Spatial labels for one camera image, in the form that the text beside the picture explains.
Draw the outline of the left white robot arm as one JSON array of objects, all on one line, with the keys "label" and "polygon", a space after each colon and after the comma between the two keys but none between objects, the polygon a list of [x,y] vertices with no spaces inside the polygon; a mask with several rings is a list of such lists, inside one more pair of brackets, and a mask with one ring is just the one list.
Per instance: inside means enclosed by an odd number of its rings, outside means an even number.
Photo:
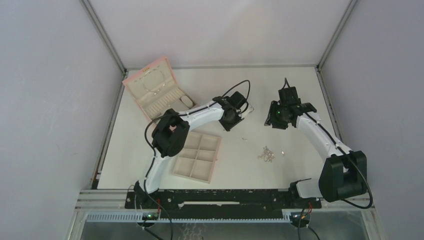
[{"label": "left white robot arm", "polygon": [[139,191],[138,204],[145,209],[155,205],[157,196],[154,192],[160,188],[165,168],[182,151],[189,132],[210,122],[219,122],[228,132],[250,112],[249,97],[236,91],[231,96],[216,96],[188,111],[170,108],[151,120],[144,129],[144,139],[153,157],[144,176],[135,183],[134,189]]}]

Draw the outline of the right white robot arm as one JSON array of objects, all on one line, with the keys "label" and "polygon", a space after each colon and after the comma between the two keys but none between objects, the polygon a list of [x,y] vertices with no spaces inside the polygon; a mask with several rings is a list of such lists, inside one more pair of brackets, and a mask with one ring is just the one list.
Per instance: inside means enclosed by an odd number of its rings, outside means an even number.
[{"label": "right white robot arm", "polygon": [[352,150],[330,133],[317,109],[309,102],[302,102],[294,86],[281,88],[278,95],[279,100],[270,104],[265,126],[280,130],[293,126],[306,136],[323,159],[319,178],[296,181],[289,203],[302,208],[310,198],[346,201],[369,192],[365,154]]}]

